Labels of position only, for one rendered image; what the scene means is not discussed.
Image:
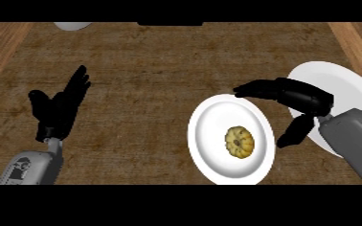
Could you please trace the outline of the yellow squash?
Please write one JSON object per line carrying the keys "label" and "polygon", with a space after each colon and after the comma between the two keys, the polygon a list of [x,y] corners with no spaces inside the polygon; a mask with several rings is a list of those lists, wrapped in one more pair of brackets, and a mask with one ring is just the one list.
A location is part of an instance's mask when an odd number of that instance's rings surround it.
{"label": "yellow squash", "polygon": [[253,150],[253,139],[242,126],[233,126],[227,129],[224,142],[227,152],[231,156],[243,159],[251,155]]}

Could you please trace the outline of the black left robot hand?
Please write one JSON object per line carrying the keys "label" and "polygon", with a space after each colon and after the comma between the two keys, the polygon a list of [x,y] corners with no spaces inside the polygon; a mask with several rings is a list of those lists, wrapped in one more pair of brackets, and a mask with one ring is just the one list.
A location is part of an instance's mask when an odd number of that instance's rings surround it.
{"label": "black left robot hand", "polygon": [[88,74],[81,65],[70,76],[64,89],[51,98],[41,90],[29,91],[32,115],[38,120],[35,135],[38,142],[47,138],[63,140],[67,137],[88,86]]}

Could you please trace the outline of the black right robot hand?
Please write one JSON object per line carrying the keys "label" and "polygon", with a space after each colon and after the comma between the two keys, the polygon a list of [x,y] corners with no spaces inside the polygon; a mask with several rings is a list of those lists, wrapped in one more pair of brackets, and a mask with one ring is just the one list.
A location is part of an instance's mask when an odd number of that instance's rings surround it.
{"label": "black right robot hand", "polygon": [[324,117],[333,106],[333,95],[295,79],[255,79],[234,87],[233,92],[236,98],[273,100],[301,113],[279,136],[277,147],[302,142],[313,130],[313,118]]}

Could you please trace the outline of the white bowl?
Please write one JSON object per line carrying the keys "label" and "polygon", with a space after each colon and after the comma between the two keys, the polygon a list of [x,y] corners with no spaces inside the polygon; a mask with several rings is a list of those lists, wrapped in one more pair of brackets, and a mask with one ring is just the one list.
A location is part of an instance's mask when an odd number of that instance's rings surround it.
{"label": "white bowl", "polygon": [[61,31],[78,31],[89,25],[89,22],[54,22],[54,26]]}

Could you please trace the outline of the white plate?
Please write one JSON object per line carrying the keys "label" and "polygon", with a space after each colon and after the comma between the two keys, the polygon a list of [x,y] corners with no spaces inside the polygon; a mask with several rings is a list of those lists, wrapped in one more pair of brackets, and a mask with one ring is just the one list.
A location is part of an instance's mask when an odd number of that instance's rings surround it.
{"label": "white plate", "polygon": [[[307,82],[304,79],[295,79],[326,91],[333,95],[333,106],[329,114],[332,116],[347,112],[351,108],[362,110],[362,78],[348,71],[342,66],[329,62],[305,62],[293,68],[293,71],[304,73],[307,76],[314,76],[316,82]],[[292,120],[301,115],[301,113],[290,109]],[[329,150],[339,158],[332,148],[327,146],[318,131],[317,117],[313,118],[313,130],[307,137],[316,142],[323,149]]]}
{"label": "white plate", "polygon": [[[253,140],[251,155],[228,154],[224,136],[242,126]],[[187,123],[187,149],[197,170],[217,185],[255,185],[274,161],[274,135],[256,106],[230,94],[214,95],[196,106]]]}

